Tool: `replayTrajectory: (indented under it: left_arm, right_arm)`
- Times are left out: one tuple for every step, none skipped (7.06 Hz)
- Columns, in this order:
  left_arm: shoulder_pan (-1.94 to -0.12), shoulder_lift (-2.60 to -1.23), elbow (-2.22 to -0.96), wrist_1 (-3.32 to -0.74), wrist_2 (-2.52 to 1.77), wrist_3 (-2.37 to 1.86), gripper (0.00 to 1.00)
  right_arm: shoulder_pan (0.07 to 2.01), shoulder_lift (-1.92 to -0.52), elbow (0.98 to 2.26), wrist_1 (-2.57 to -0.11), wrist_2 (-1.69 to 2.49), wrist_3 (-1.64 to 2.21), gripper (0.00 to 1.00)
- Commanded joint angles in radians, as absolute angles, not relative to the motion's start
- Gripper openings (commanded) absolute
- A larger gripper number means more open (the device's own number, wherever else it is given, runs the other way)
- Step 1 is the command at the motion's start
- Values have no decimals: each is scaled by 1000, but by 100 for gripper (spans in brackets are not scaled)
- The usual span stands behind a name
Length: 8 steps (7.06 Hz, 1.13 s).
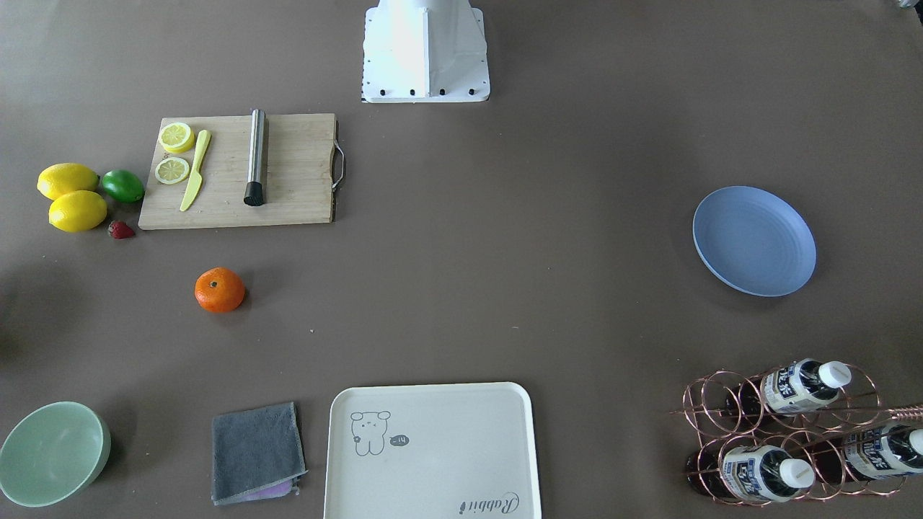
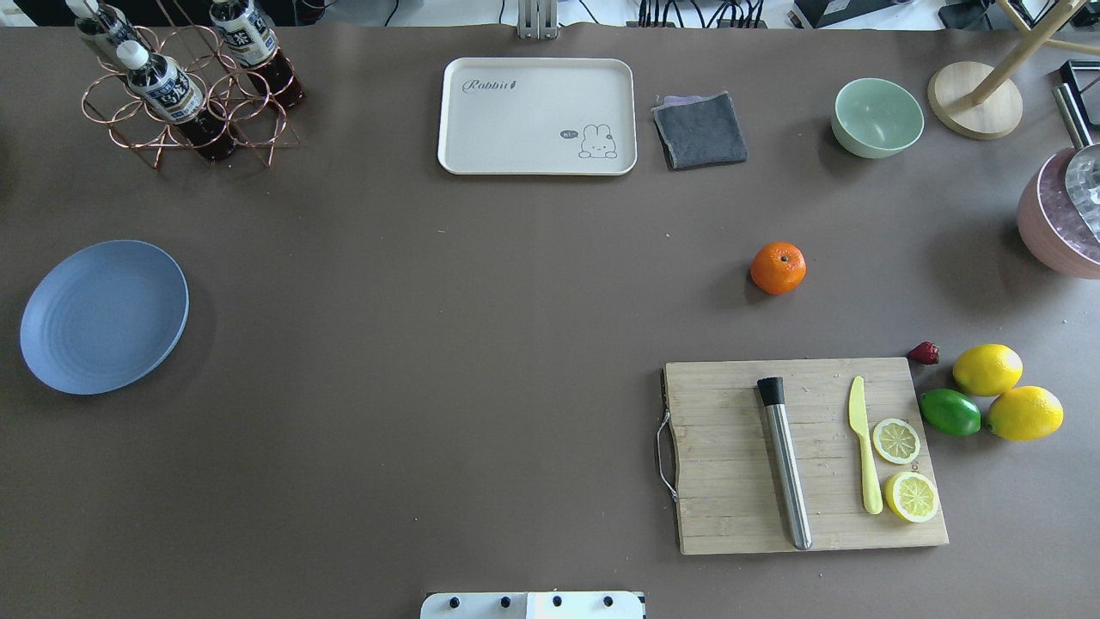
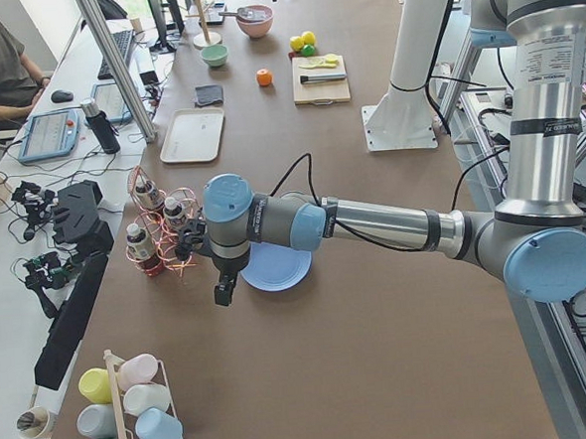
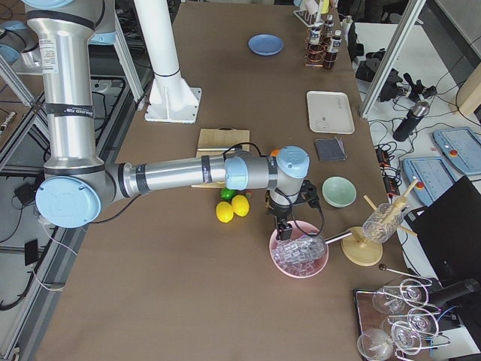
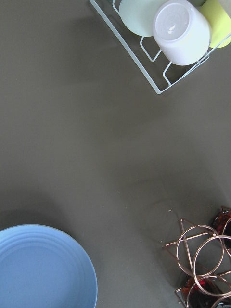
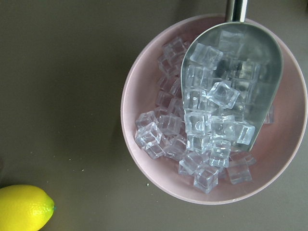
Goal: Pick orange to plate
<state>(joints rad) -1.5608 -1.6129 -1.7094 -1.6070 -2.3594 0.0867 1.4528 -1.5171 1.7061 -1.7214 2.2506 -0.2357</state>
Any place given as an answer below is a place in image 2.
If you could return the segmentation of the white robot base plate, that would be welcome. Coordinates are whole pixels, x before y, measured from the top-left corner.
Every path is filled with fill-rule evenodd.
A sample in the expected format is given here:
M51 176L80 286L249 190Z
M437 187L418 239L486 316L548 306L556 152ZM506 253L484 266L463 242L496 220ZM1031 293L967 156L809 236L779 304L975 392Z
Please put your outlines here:
M644 592L437 592L420 618L645 618Z

